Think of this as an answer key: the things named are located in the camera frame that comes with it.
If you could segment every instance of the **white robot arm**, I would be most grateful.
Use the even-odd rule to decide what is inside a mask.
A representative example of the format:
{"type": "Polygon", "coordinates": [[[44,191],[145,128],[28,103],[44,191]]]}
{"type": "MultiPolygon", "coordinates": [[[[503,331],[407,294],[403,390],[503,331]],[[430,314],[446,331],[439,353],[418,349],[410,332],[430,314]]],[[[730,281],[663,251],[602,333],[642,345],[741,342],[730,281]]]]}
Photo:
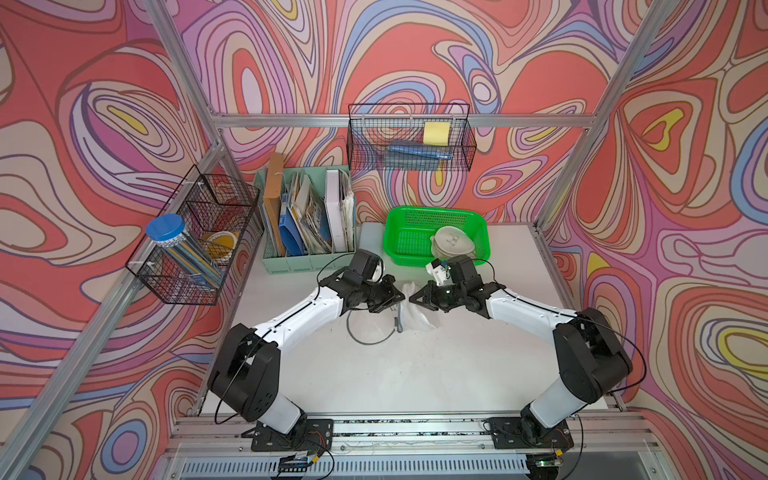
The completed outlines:
{"type": "Polygon", "coordinates": [[[362,303],[379,313],[403,301],[392,275],[371,280],[380,263],[377,255],[357,250],[348,267],[321,280],[285,313],[254,328],[235,325],[224,337],[208,389],[248,422],[259,420],[281,434],[300,435],[297,426],[306,415],[279,391],[280,354],[362,303]]]}
{"type": "MultiPolygon", "coordinates": [[[[361,303],[378,313],[403,301],[391,275],[371,281],[380,262],[373,253],[358,250],[349,267],[322,280],[285,313],[251,329],[233,327],[215,360],[209,390],[248,422],[259,420],[281,434],[302,435],[306,415],[279,391],[280,354],[361,303]]],[[[564,419],[596,402],[632,371],[621,343],[597,310],[558,309],[510,293],[495,281],[483,283],[467,256],[450,259],[447,267],[453,284],[430,281],[409,300],[446,312],[464,306],[516,325],[555,348],[560,377],[521,412],[518,435],[529,445],[540,445],[564,419]]]]}
{"type": "MultiPolygon", "coordinates": [[[[435,260],[427,270],[439,271],[439,263],[435,260]]],[[[559,309],[509,292],[495,281],[483,283],[466,255],[451,258],[446,266],[453,284],[439,286],[445,276],[435,276],[437,283],[430,280],[409,300],[445,312],[465,306],[533,333],[557,353],[559,378],[521,411],[520,435],[530,445],[540,444],[560,422],[596,402],[632,372],[629,356],[598,310],[559,309]]]]}

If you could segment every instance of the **white tabletop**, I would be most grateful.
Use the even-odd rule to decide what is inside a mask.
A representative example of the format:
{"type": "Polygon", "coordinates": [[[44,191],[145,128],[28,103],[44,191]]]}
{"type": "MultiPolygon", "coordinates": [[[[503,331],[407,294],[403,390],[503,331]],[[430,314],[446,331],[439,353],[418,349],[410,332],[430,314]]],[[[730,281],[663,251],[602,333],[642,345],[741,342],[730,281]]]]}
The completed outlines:
{"type": "MultiPolygon", "coordinates": [[[[489,226],[488,234],[498,282],[562,306],[527,226],[489,226]]],[[[398,287],[414,280],[420,288],[430,278],[382,257],[398,287]]],[[[316,286],[316,272],[269,275],[258,258],[234,319],[248,327],[281,314],[316,286]]],[[[492,280],[489,266],[478,272],[492,280]]],[[[427,317],[436,330],[406,330],[375,346],[355,343],[346,315],[337,319],[282,357],[280,391],[309,414],[494,412],[522,409],[558,377],[554,349],[513,325],[464,308],[427,317]]],[[[350,322],[355,337],[375,342],[392,331],[394,319],[388,310],[353,312],[350,322]]],[[[213,413],[217,403],[208,393],[202,413],[213,413]]],[[[606,408],[603,399],[587,407],[606,408]]],[[[228,412],[223,404],[220,413],[228,412]]]]}

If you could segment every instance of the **metal wire basket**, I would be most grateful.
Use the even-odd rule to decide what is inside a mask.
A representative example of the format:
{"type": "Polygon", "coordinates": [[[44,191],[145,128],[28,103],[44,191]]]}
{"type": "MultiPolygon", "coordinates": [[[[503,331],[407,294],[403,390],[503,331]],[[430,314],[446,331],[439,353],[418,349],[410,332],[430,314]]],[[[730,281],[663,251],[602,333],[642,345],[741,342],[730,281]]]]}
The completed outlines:
{"type": "Polygon", "coordinates": [[[476,151],[466,103],[349,106],[346,153],[352,171],[469,171],[476,151]],[[423,143],[427,122],[449,123],[447,145],[423,143]]]}
{"type": "Polygon", "coordinates": [[[243,181],[227,175],[205,174],[200,175],[196,183],[177,213],[184,219],[190,235],[214,259],[224,280],[218,288],[193,281],[189,273],[164,248],[157,245],[135,268],[137,262],[132,260],[137,251],[144,242],[151,241],[145,235],[131,254],[126,267],[164,303],[215,305],[235,260],[235,252],[256,212],[259,191],[243,181]],[[232,248],[208,241],[211,234],[222,231],[237,235],[237,242],[232,248]]]}

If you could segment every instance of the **colorful swirl wallpaper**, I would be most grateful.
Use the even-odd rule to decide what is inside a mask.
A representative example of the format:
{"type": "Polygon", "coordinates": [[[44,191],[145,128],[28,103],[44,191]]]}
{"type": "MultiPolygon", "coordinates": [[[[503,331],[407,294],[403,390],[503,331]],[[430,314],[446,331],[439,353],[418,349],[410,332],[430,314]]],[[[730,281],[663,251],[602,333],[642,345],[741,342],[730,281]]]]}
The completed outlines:
{"type": "MultiPolygon", "coordinates": [[[[647,11],[645,0],[166,6],[214,110],[231,114],[453,100],[593,113],[647,11]]],[[[768,478],[767,65],[765,2],[680,0],[546,225],[574,296],[649,359],[625,399],[685,479],[768,478]]],[[[580,134],[478,128],[466,174],[357,172],[358,220],[413,204],[531,222],[580,134]]],[[[223,137],[246,178],[273,151],[289,166],[346,162],[345,129],[223,137]]],[[[0,1],[0,442],[207,147],[143,0],[0,1]]],[[[231,282],[253,247],[243,238],[231,282]]],[[[137,296],[29,480],[147,478],[194,403],[233,283],[215,307],[137,296]]]]}
{"type": "MultiPolygon", "coordinates": [[[[0,443],[208,147],[136,2],[0,2],[0,443]]],[[[252,249],[216,307],[137,295],[27,480],[148,476],[252,249]]]]}
{"type": "Polygon", "coordinates": [[[766,80],[767,3],[681,2],[546,230],[681,478],[768,478],[766,80]]]}
{"type": "MultiPolygon", "coordinates": [[[[359,102],[416,111],[465,101],[486,114],[583,114],[594,111],[646,10],[606,0],[186,0],[174,20],[220,113],[345,114],[359,102]]],[[[424,205],[532,222],[580,133],[479,128],[469,173],[355,172],[358,220],[424,205]]],[[[248,178],[273,151],[292,166],[345,162],[345,128],[223,135],[248,178]]]]}

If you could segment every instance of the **blue folder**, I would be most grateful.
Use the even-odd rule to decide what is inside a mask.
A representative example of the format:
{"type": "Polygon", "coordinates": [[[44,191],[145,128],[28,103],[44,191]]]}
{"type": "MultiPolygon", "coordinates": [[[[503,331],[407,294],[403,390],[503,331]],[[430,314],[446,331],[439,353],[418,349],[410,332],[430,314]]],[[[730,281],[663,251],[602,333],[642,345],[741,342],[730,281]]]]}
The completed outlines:
{"type": "Polygon", "coordinates": [[[280,195],[280,202],[280,221],[277,224],[280,230],[280,239],[292,257],[306,255],[304,240],[301,240],[301,233],[296,228],[296,222],[293,221],[293,216],[287,209],[288,194],[280,195]]]}

